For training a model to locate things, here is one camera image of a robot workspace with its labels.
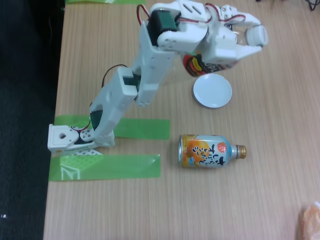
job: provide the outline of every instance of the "red wire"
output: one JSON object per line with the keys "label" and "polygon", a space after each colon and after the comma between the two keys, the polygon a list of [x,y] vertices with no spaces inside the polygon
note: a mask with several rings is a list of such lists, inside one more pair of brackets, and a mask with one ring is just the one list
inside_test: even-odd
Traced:
{"label": "red wire", "polygon": [[145,12],[145,14],[147,15],[148,19],[150,18],[150,14],[149,14],[148,10],[146,9],[145,5],[139,4],[138,6],[136,6],[136,17],[138,18],[138,22],[139,22],[139,24],[141,26],[142,20],[141,20],[141,17],[140,17],[140,8],[142,8],[142,10]]}
{"label": "red wire", "polygon": [[246,20],[246,16],[243,15],[243,14],[237,14],[237,15],[234,15],[234,16],[228,18],[228,19],[220,19],[219,11],[218,11],[218,9],[216,8],[215,5],[213,5],[211,3],[206,3],[205,6],[209,6],[209,7],[213,8],[216,11],[216,15],[218,17],[219,22],[226,23],[226,22],[229,22],[232,19],[239,18],[239,17],[242,17],[242,18],[244,18],[244,20]]}
{"label": "red wire", "polygon": [[71,128],[79,133],[79,132],[82,132],[83,130],[86,130],[89,127],[90,123],[91,123],[91,120],[89,120],[89,123],[82,129],[74,129],[73,126]]}

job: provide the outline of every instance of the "white robotic arm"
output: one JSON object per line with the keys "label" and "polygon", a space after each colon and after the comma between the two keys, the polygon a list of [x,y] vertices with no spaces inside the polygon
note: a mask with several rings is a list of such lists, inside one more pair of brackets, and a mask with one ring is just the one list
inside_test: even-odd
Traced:
{"label": "white robotic arm", "polygon": [[48,148],[53,153],[67,154],[79,149],[113,146],[113,129],[119,120],[134,101],[139,107],[152,102],[176,54],[197,51],[205,63],[228,65],[261,51],[262,46],[255,43],[267,44],[267,33],[264,32],[264,41],[257,40],[256,35],[261,38],[261,33],[256,30],[247,34],[252,38],[252,46],[237,44],[237,35],[230,29],[235,25],[259,27],[260,22],[229,5],[219,8],[188,0],[156,3],[149,20],[141,24],[140,50],[132,68],[118,67],[90,106],[93,127],[87,130],[90,138],[88,134],[83,135],[83,131],[51,124]]}

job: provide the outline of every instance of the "wooden table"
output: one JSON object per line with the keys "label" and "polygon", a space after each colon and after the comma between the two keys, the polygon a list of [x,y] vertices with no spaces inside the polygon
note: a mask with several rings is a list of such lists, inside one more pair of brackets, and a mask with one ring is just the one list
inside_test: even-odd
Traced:
{"label": "wooden table", "polygon": [[[161,154],[161,177],[49,182],[44,239],[301,239],[304,209],[320,200],[320,15],[303,0],[272,9],[270,1],[228,3],[258,17],[269,34],[261,53],[219,73],[231,101],[199,106],[195,79],[177,60],[153,103],[125,115],[170,119],[170,140],[116,139],[99,149]],[[57,116],[89,113],[106,70],[133,63],[138,33],[135,5],[66,6]],[[223,135],[246,145],[247,157],[221,169],[180,168],[179,135],[190,133]]]}

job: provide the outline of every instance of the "bottle with red label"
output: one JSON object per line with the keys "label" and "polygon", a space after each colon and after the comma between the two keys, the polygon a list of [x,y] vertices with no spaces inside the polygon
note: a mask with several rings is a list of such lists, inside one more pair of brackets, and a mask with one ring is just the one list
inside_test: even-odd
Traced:
{"label": "bottle with red label", "polygon": [[223,168],[231,159],[244,159],[243,145],[231,145],[224,136],[181,135],[178,160],[182,167]]}
{"label": "bottle with red label", "polygon": [[[225,27],[234,33],[234,44],[263,47],[268,43],[267,31],[263,25],[254,26],[248,29],[245,27],[233,27],[233,25],[226,25]],[[196,51],[196,53],[192,54],[182,54],[181,58],[185,70],[193,77],[230,69],[238,63],[238,60],[233,60],[227,64],[203,62],[200,51]]]}

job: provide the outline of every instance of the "small white dish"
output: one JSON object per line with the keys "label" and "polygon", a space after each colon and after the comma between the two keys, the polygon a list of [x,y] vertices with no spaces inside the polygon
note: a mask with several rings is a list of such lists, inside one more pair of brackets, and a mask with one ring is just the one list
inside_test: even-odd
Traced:
{"label": "small white dish", "polygon": [[223,76],[209,73],[200,76],[195,81],[193,96],[205,107],[220,108],[230,101],[232,88]]}

